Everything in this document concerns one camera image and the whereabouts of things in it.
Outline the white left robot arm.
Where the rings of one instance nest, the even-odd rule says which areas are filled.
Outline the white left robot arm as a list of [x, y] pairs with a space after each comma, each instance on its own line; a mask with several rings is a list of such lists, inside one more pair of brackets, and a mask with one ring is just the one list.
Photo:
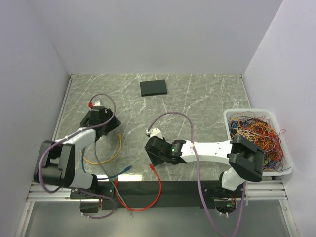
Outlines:
[[120, 126], [110, 108], [92, 106], [72, 135], [57, 141], [44, 141], [33, 174], [33, 181], [58, 188], [79, 188], [87, 198], [99, 194], [95, 174], [76, 172], [80, 151]]

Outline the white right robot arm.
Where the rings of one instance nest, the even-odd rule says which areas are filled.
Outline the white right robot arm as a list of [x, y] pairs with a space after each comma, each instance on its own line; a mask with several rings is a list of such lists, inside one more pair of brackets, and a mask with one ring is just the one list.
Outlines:
[[173, 165], [192, 162], [215, 162], [229, 165], [217, 185], [219, 195], [230, 196], [244, 181], [261, 182], [265, 152], [246, 138], [238, 135], [223, 142], [191, 142], [152, 136], [145, 145], [153, 166], [163, 163]]

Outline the white plastic basket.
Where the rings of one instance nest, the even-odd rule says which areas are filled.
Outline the white plastic basket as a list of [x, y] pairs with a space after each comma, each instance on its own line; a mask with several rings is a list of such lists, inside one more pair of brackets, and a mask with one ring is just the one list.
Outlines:
[[264, 150], [263, 176], [292, 173], [292, 160], [283, 135], [286, 130], [279, 127], [272, 112], [254, 108], [227, 109], [224, 124], [229, 139], [241, 135]]

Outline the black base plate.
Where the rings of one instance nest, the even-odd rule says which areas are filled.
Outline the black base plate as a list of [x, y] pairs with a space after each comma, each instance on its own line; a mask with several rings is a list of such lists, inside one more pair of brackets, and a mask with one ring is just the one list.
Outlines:
[[207, 207], [220, 208], [229, 213], [236, 207], [235, 201], [244, 196], [244, 185], [231, 191], [221, 187], [219, 181], [130, 181], [118, 182], [113, 188], [109, 182], [100, 182], [97, 195], [92, 191], [72, 190], [70, 200], [80, 200], [83, 213], [99, 210], [130, 208], [141, 211], [146, 208]]

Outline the black Mercury network switch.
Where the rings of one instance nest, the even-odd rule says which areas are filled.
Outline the black Mercury network switch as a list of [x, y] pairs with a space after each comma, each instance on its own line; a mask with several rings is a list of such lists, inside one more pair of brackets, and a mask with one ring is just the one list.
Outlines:
[[167, 86], [165, 80], [143, 81], [140, 82], [141, 96], [166, 95]]

